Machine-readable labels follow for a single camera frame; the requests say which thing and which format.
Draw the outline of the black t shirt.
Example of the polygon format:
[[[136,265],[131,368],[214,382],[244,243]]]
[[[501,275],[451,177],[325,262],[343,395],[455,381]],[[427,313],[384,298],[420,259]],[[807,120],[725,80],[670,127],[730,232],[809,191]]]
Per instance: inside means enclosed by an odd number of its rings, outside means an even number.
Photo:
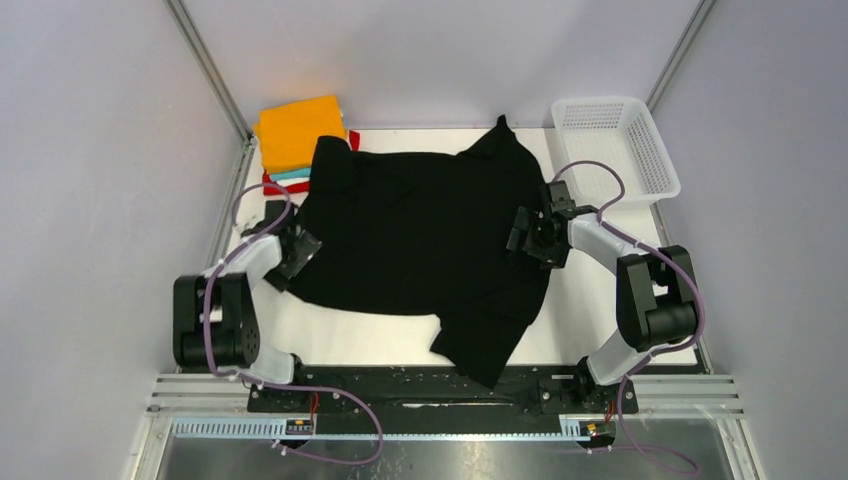
[[[355,151],[323,136],[298,212],[321,246],[290,291],[333,309],[436,316],[431,351],[493,388],[549,285],[536,260],[507,247],[542,183],[505,116],[455,154]]]

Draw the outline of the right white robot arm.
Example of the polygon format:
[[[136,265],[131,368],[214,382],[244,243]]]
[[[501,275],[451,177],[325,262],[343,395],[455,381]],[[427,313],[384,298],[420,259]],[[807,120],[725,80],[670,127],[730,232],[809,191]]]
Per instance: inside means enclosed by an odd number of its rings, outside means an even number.
[[[575,402],[597,412],[613,398],[613,387],[656,354],[698,336],[703,305],[691,258],[680,246],[652,247],[604,219],[591,205],[579,206],[562,181],[543,185],[538,209],[521,207],[507,248],[543,269],[561,269],[580,251],[615,277],[616,329],[578,365]]]

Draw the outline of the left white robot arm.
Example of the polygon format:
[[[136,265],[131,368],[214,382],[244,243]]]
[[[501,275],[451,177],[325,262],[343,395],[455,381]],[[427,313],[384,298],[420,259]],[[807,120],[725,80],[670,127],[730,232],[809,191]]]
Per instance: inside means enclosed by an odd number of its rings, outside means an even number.
[[[253,293],[262,283],[287,290],[321,247],[317,237],[297,225],[257,231],[218,265],[178,277],[172,322],[176,364],[272,386],[272,398],[285,410],[304,407],[311,387],[295,374],[299,358],[262,340]]]

